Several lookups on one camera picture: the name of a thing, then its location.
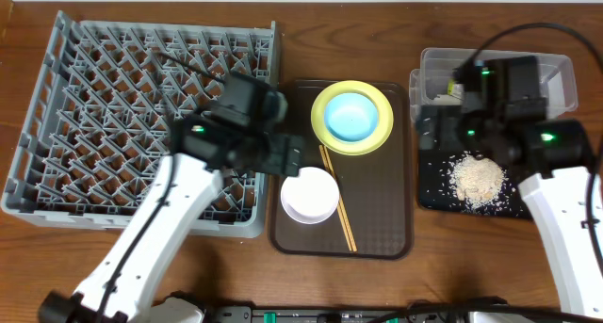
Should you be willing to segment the white bowl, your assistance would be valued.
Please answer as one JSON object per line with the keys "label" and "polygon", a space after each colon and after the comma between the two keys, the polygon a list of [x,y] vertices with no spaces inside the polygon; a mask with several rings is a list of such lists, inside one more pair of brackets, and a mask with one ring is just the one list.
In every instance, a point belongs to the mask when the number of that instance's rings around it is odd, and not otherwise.
{"label": "white bowl", "polygon": [[318,224],[336,210],[339,188],[326,170],[306,167],[297,177],[287,177],[280,191],[280,202],[287,215],[301,224]]}

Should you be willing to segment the light blue bowl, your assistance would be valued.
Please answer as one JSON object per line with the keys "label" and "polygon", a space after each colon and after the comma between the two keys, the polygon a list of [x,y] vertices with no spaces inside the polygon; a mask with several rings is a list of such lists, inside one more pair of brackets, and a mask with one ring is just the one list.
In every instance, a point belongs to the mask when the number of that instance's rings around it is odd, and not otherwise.
{"label": "light blue bowl", "polygon": [[324,111],[324,123],[329,133],[346,142],[369,137],[379,121],[377,107],[365,95],[346,92],[335,96]]}

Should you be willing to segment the green snack wrapper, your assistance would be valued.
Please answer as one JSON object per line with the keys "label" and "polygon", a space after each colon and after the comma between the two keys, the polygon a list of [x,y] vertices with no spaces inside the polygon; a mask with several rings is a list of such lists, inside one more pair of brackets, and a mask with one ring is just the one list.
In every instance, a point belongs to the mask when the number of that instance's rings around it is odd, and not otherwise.
{"label": "green snack wrapper", "polygon": [[462,96],[462,88],[456,84],[453,79],[449,79],[448,81],[447,95],[454,98],[460,98]]}

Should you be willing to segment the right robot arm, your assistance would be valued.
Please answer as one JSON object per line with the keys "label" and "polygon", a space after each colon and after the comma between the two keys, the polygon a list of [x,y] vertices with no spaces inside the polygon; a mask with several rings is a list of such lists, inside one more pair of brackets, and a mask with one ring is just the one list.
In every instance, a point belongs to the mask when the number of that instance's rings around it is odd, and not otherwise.
{"label": "right robot arm", "polygon": [[468,60],[457,105],[424,105],[421,148],[488,158],[515,178],[542,238],[562,310],[602,316],[602,152],[576,120],[548,116],[536,56]]}

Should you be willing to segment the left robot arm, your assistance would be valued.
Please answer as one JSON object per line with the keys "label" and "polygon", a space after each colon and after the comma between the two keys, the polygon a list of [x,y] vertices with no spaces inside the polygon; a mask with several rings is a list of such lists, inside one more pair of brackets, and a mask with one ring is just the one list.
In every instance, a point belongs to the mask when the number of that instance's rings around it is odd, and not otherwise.
{"label": "left robot arm", "polygon": [[287,100],[270,84],[231,74],[223,94],[170,126],[170,152],[102,263],[69,297],[52,291],[40,322],[152,322],[167,316],[154,296],[192,225],[219,196],[224,170],[296,176],[303,140],[274,127]]}

